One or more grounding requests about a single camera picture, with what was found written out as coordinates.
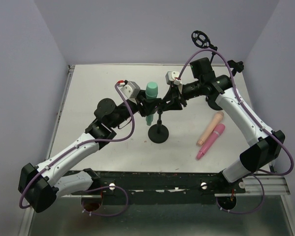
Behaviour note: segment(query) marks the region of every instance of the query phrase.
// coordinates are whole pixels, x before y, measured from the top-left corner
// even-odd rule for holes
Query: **wall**
[[[295,0],[281,0],[245,60],[244,76],[254,109],[272,128],[286,134],[295,159]],[[275,167],[290,165],[283,151]],[[295,169],[286,176],[295,206]]]
[[[17,235],[21,168],[46,156],[67,66],[32,0],[0,0],[0,236]]]
[[[185,63],[201,30],[241,60],[278,0],[35,0],[70,64]]]

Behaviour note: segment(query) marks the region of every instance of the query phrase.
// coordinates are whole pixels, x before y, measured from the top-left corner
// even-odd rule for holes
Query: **white table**
[[[78,138],[95,119],[93,112],[97,103],[109,97],[119,105],[122,100],[114,89],[118,80],[135,81],[145,89],[150,81],[158,83],[159,97],[163,97],[168,85],[167,71],[180,71],[177,65],[77,65],[69,87],[51,156]],[[216,76],[228,74],[225,67],[214,67]],[[190,67],[186,68],[182,82],[193,82]],[[242,97],[250,105],[250,99],[242,74],[235,76]],[[85,158],[73,170],[92,168],[95,171],[151,171],[151,172],[198,172],[216,173],[231,165],[249,148],[241,131],[225,113],[226,126],[223,135],[199,161],[195,159],[199,147],[196,141],[211,121],[216,111],[205,102],[204,97],[189,100],[182,111],[167,111],[162,121],[169,130],[169,138],[155,144],[148,138],[149,126],[145,118],[135,114],[136,128],[133,136],[124,142],[110,143],[102,150]],[[115,138],[125,137],[131,125],[117,130]]]

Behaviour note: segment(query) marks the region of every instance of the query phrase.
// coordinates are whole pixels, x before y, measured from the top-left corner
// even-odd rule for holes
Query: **pink marker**
[[[215,127],[210,137],[206,140],[206,142],[203,144],[202,148],[198,152],[197,160],[200,160],[200,158],[206,154],[206,152],[210,149],[210,147],[215,142],[215,140],[217,140],[217,138],[220,137],[221,134],[223,134],[224,129],[225,129],[225,125],[223,124],[218,124]]]

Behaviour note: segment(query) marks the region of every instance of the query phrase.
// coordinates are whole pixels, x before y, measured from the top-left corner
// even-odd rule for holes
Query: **green tube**
[[[149,82],[146,88],[146,97],[147,99],[157,98],[158,86],[155,82]],[[147,125],[150,126],[153,121],[154,115],[149,115],[146,117]]]

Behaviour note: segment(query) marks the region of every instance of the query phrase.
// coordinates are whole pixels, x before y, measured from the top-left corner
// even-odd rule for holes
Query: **black stand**
[[[157,113],[158,113],[157,124],[152,125],[151,128],[148,130],[147,134],[149,139],[152,142],[156,144],[161,144],[168,139],[169,132],[166,126],[162,125],[161,116],[163,114],[163,111],[158,110]]]

